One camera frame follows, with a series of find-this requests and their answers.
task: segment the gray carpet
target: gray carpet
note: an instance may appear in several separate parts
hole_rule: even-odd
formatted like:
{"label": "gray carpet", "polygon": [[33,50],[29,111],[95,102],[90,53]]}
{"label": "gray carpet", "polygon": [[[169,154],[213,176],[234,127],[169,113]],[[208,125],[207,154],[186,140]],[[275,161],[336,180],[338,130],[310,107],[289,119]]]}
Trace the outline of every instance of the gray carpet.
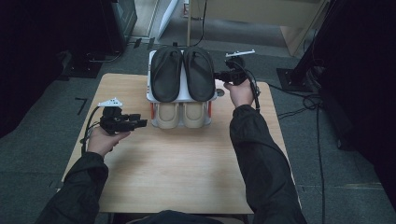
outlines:
{"label": "gray carpet", "polygon": [[[217,71],[226,70],[225,52],[210,50]],[[89,105],[105,73],[148,71],[149,50],[130,46],[115,62],[105,63],[97,79],[54,81],[14,132],[0,139],[0,223],[33,223],[55,193]],[[259,81],[279,86],[276,68],[293,68],[298,59],[263,55],[244,57]],[[302,99],[272,89],[276,112],[303,107]],[[78,115],[81,101],[88,98]],[[325,178],[326,223],[394,223],[395,213],[378,184],[373,166],[357,152],[337,149],[332,126],[319,111],[320,143]],[[321,187],[316,111],[280,121],[290,165],[309,223],[321,223]],[[96,223],[106,223],[106,215]]]}

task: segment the wooden table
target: wooden table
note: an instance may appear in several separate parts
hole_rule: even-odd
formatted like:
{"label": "wooden table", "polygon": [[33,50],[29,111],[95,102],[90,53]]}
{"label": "wooden table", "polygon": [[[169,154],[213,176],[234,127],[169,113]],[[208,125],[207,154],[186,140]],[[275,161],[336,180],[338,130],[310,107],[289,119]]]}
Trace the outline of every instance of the wooden table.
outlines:
{"label": "wooden table", "polygon": [[[258,83],[260,102],[270,133],[286,154],[274,103],[266,83]],[[218,89],[224,89],[217,81]],[[148,127],[136,129],[106,155],[109,178],[100,199],[107,213],[158,213],[176,210],[193,214],[252,214],[245,184],[229,137],[233,104],[229,93],[212,104],[212,123],[200,129],[162,130],[151,125],[146,98],[147,77],[106,74],[94,96],[86,122],[98,103],[117,97],[122,114],[141,114]],[[92,122],[102,116],[102,109]],[[77,140],[65,173],[80,157]]]}
{"label": "wooden table", "polygon": [[[294,56],[309,30],[323,17],[327,3],[328,0],[207,0],[205,17],[279,25],[290,55]],[[191,17],[202,18],[204,8],[205,0],[190,0],[187,45],[190,44]]]}

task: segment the black cable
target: black cable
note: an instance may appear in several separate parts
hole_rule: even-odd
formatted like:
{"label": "black cable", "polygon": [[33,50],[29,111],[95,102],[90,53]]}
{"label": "black cable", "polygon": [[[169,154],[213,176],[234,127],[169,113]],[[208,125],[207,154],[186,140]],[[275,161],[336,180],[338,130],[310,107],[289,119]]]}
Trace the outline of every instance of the black cable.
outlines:
{"label": "black cable", "polygon": [[229,62],[238,66],[246,74],[247,79],[250,81],[250,88],[253,93],[253,99],[254,99],[254,103],[256,105],[256,111],[260,113],[260,103],[259,103],[260,90],[259,90],[259,87],[257,86],[257,81],[256,81],[256,78],[254,77],[253,73],[250,72],[249,70],[245,69],[241,64],[239,64],[235,61],[229,61]]}
{"label": "black cable", "polygon": [[207,6],[207,0],[205,0],[205,7],[204,7],[204,16],[202,18],[202,34],[201,34],[201,38],[199,39],[199,41],[194,44],[193,46],[196,47],[197,45],[199,45],[201,43],[201,41],[204,39],[205,36],[205,17],[206,17],[206,6]]}
{"label": "black cable", "polygon": [[114,61],[116,61],[119,57],[121,56],[121,52],[119,52],[119,54],[117,56],[115,56],[114,58],[110,59],[110,60],[88,60],[88,62],[90,63],[112,63]]}
{"label": "black cable", "polygon": [[[268,85],[276,90],[283,91],[279,87],[273,86],[271,84],[268,84]],[[304,112],[305,110],[314,110],[314,109],[317,110],[317,147],[318,147],[320,185],[321,185],[321,195],[322,195],[322,197],[321,197],[321,200],[322,200],[322,224],[324,224],[324,223],[326,223],[326,196],[325,196],[325,185],[324,185],[325,181],[324,181],[324,174],[323,174],[323,163],[322,163],[321,146],[320,146],[320,128],[319,128],[319,110],[321,108],[321,102],[315,103],[311,99],[311,98],[320,99],[320,96],[318,94],[301,95],[301,94],[297,94],[297,93],[290,92],[290,91],[283,91],[283,92],[290,94],[290,95],[303,97],[304,108],[301,108],[301,109],[298,109],[295,111],[291,111],[291,112],[286,112],[283,114],[279,114],[278,115],[279,117],[283,116],[279,119],[294,116],[296,114]]]}
{"label": "black cable", "polygon": [[277,119],[284,119],[284,118],[287,118],[287,117],[291,117],[291,116],[294,116],[296,114],[300,114],[300,113],[304,112],[305,110],[307,110],[307,108],[301,108],[301,109],[298,109],[298,110],[295,110],[295,111],[290,111],[290,112],[286,112],[286,113],[283,113],[283,114],[278,114],[277,115],[278,116]]}
{"label": "black cable", "polygon": [[100,124],[100,122],[98,122],[98,121],[94,122],[94,123],[90,126],[90,128],[89,128],[89,130],[88,130],[88,133],[90,132],[90,130],[91,130],[94,126],[96,126],[96,125],[98,125],[98,124]]}
{"label": "black cable", "polygon": [[319,129],[319,106],[317,108],[317,144],[318,144],[318,158],[319,158],[319,169],[320,169],[320,184],[322,191],[322,223],[326,223],[326,197],[325,197],[325,189],[324,189],[324,174],[323,174],[323,164],[322,164],[322,156],[321,156],[321,147],[320,147],[320,129]]}
{"label": "black cable", "polygon": [[90,118],[88,119],[87,126],[85,128],[85,133],[84,133],[84,138],[82,139],[82,146],[81,146],[81,155],[84,154],[87,151],[87,140],[88,140],[88,130],[90,129],[90,124],[93,115],[95,114],[96,110],[98,110],[100,106],[97,106],[90,115]]}

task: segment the black sleeve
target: black sleeve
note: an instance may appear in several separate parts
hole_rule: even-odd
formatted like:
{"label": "black sleeve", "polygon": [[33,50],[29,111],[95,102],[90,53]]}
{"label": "black sleeve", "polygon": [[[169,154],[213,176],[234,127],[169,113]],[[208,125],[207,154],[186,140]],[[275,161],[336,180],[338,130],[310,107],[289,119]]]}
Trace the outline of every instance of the black sleeve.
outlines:
{"label": "black sleeve", "polygon": [[230,137],[246,184],[253,223],[306,223],[289,162],[261,114],[249,105],[233,112]]}
{"label": "black sleeve", "polygon": [[102,156],[86,152],[64,178],[64,186],[47,203],[36,223],[94,223],[108,176]]}

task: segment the floor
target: floor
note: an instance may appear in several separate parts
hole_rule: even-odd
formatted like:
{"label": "floor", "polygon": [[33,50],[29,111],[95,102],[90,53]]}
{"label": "floor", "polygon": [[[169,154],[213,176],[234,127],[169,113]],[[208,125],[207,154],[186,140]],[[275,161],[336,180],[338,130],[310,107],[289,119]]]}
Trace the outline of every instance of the floor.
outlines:
{"label": "floor", "polygon": [[[150,35],[143,36],[142,42],[148,43],[150,38],[155,38],[154,43],[160,45],[172,45],[177,42],[179,46],[187,44],[187,18],[184,16],[183,2],[178,1],[172,17],[164,30],[162,36],[158,38],[160,25],[163,20],[163,14],[169,6],[171,0],[162,0],[159,2],[155,19],[152,23]],[[193,20],[191,22],[191,43],[195,44],[199,41],[202,34],[202,21]],[[311,31],[305,40],[304,46],[299,49],[296,58],[301,58],[304,49],[307,49],[311,43],[315,31]],[[142,36],[134,36],[134,39],[142,38]],[[249,51],[254,49],[257,54],[290,57],[283,35],[279,26],[246,23],[238,21],[221,21],[221,20],[205,20],[205,35],[200,42],[200,47],[206,49],[235,52]]]}

